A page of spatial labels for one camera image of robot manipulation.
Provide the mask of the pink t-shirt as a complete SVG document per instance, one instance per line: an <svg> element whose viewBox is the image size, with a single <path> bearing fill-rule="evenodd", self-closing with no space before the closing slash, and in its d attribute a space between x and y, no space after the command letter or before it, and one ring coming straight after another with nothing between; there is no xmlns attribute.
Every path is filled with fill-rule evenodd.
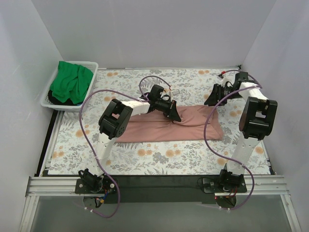
<svg viewBox="0 0 309 232"><path fill-rule="evenodd" d="M218 112L211 114L212 107L205 105L178 106L181 122L171 121L160 111L136 115L130 118L124 134L118 143L191 141L204 138L204 125L208 116L206 137L222 140L223 130L219 124Z"/></svg>

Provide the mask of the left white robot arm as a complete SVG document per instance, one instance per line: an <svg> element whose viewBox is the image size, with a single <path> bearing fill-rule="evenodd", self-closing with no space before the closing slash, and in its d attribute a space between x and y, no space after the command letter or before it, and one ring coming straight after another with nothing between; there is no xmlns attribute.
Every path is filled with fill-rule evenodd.
<svg viewBox="0 0 309 232"><path fill-rule="evenodd" d="M99 142L97 145L93 147L85 136L95 161L90 168L80 170L78 175L88 191L101 193L119 190L118 184L103 169L101 162L109 156L116 140L124 134L132 116L148 114L157 110L170 121L181 121L176 101L169 95L164 95L163 90L163 87L154 85L150 92L143 93L139 99L130 97L131 101L111 100L98 120Z"/></svg>

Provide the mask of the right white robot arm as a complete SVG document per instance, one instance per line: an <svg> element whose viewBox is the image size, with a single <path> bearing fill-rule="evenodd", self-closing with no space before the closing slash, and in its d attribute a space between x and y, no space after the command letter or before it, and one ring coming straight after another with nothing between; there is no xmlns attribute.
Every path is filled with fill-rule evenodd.
<svg viewBox="0 0 309 232"><path fill-rule="evenodd" d="M243 98L246 104L239 121L240 136L236 149L218 175L201 179L205 193L247 191L244 180L247 162L260 141L271 134L278 107L277 101L261 93L262 86L247 72L235 71L233 82L224 77L225 73L218 74L221 82L213 86L204 104L216 109L227 104L229 99L238 98Z"/></svg>

